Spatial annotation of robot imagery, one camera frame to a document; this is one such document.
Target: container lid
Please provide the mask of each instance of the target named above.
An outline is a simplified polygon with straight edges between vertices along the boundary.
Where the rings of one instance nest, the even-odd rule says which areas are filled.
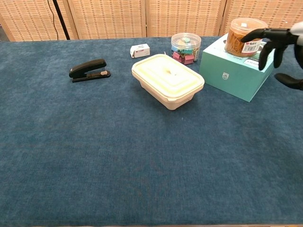
[[[203,77],[165,54],[156,54],[133,65],[132,72],[168,101],[203,87]]]
[[[201,37],[193,33],[177,33],[171,37],[171,44],[178,49],[192,50],[200,47]]]
[[[243,35],[248,34],[255,29],[266,27],[268,27],[268,25],[264,21],[249,17],[236,18],[232,20],[231,23],[231,29],[238,31]]]

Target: barcode label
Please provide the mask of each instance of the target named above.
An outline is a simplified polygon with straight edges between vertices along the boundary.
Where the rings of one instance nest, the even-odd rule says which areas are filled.
[[[244,44],[242,53],[253,53],[258,51],[261,44],[261,40],[251,41]]]
[[[250,58],[248,58],[244,63],[253,67],[259,67],[259,62]]]
[[[196,53],[195,53],[195,61],[197,61],[198,60],[198,57],[199,57],[199,51],[200,51],[200,49],[198,49],[198,50],[196,50]]]

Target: black cable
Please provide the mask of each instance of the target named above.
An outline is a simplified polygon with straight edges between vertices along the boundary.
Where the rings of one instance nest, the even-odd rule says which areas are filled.
[[[58,5],[57,0],[53,0],[53,5],[54,5],[55,8],[56,8],[56,11],[57,11],[57,14],[58,14],[58,17],[59,17],[61,26],[62,26],[62,28],[63,28],[65,37],[66,37],[67,40],[70,40],[70,36],[68,35],[67,29],[66,29],[66,26],[65,26],[65,22],[64,22],[64,19],[63,19],[63,17],[62,17],[62,13],[61,13],[61,10],[60,10],[60,7],[59,7],[59,5]]]
[[[54,15],[54,13],[53,13],[53,11],[52,11],[52,8],[51,8],[51,6],[50,6],[50,4],[49,4],[49,0],[47,0],[47,3],[48,3],[48,7],[49,7],[49,9],[51,10],[51,12],[52,12],[52,14],[53,14],[53,27],[55,28],[56,33],[57,33],[57,40],[59,40],[58,31],[57,31],[57,29],[56,29],[56,25],[55,25],[55,15]]]

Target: robot finger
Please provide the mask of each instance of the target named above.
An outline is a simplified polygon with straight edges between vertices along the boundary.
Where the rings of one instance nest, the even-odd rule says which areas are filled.
[[[294,45],[294,55],[297,62],[303,69],[303,47],[299,45]]]
[[[259,70],[264,69],[264,67],[266,66],[267,57],[274,48],[275,48],[275,43],[271,41],[264,45],[263,50],[261,51],[259,57]]]
[[[261,38],[263,38],[263,34],[264,34],[264,29],[262,29],[262,28],[255,29],[255,30],[249,32],[247,35],[245,35],[241,39],[241,42],[246,43],[246,42],[252,41],[257,38],[261,39]]]
[[[295,79],[284,73],[277,73],[275,78],[291,89],[303,90],[303,79]]]
[[[287,48],[287,46],[283,46],[281,48],[275,49],[275,54],[274,54],[274,67],[275,68],[278,68],[281,65],[282,59],[283,59],[283,53],[286,48]]]

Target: logo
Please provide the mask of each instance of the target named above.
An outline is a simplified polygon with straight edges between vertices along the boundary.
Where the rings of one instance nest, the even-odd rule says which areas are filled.
[[[229,77],[229,74],[226,73],[226,72],[224,72],[223,75],[222,75],[222,78],[223,78],[223,79],[228,79],[228,77]]]

